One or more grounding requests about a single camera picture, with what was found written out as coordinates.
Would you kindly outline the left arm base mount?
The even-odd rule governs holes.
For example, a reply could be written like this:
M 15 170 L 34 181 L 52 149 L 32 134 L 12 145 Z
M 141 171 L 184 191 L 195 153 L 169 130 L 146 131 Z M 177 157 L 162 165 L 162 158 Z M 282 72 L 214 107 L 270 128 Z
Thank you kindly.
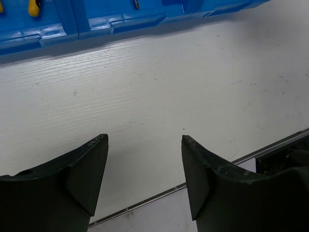
M 309 140 L 303 139 L 256 159 L 256 172 L 274 175 L 292 167 L 309 166 Z

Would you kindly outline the green screwdriver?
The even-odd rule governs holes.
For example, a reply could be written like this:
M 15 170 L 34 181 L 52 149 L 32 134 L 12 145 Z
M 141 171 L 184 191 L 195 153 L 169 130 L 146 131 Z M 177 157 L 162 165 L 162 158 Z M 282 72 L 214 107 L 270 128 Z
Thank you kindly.
M 140 9 L 138 0 L 134 0 L 134 5 L 135 5 L 135 9 L 136 9 L 136 10 L 139 10 L 139 9 Z

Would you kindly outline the yellow-handled pliers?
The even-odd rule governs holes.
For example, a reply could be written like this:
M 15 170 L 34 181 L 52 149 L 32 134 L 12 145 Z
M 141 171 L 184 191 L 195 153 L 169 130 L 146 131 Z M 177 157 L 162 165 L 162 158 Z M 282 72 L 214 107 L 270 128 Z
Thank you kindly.
M 41 0 L 28 1 L 28 14 L 32 17 L 38 17 L 40 14 Z

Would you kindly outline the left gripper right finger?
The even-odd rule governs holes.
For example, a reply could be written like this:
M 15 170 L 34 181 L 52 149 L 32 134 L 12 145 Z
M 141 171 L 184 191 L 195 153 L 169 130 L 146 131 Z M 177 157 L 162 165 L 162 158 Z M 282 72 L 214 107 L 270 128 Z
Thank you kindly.
M 191 216 L 200 232 L 306 232 L 309 167 L 258 174 L 182 138 Z

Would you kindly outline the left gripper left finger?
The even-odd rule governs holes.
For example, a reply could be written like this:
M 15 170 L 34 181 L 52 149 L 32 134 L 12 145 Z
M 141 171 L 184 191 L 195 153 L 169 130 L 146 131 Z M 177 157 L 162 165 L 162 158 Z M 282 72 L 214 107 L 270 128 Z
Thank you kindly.
M 85 232 L 95 214 L 108 135 L 16 175 L 0 178 L 3 232 Z

